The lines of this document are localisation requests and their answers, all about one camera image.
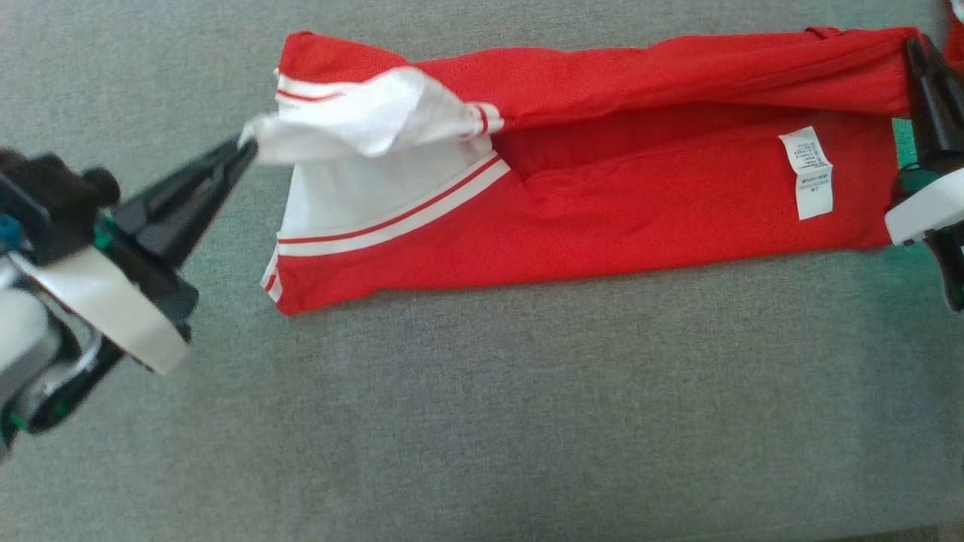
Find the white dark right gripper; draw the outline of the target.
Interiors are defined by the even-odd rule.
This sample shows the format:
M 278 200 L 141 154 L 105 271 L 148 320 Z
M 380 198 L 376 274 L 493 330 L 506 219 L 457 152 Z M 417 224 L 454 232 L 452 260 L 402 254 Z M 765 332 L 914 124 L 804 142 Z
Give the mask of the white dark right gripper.
M 937 176 L 885 214 L 893 245 L 923 243 L 940 269 L 944 298 L 963 309 L 962 80 L 927 35 L 905 42 L 910 120 L 918 164 Z

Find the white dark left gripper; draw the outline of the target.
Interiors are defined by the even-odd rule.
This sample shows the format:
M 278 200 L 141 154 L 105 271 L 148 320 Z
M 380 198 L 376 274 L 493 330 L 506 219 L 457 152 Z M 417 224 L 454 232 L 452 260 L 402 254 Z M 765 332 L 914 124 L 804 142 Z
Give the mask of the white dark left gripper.
M 227 139 L 190 159 L 113 211 L 149 254 L 179 268 L 195 250 L 241 176 L 254 161 L 258 143 Z M 157 306 L 128 281 L 120 267 L 96 248 L 86 248 L 41 267 L 17 253 L 24 230 L 8 219 L 8 260 L 24 287 L 8 285 L 8 375 L 30 377 L 51 363 L 61 344 L 53 312 L 41 295 L 52 296 L 120 350 L 155 373 L 171 373 L 187 356 L 187 340 Z

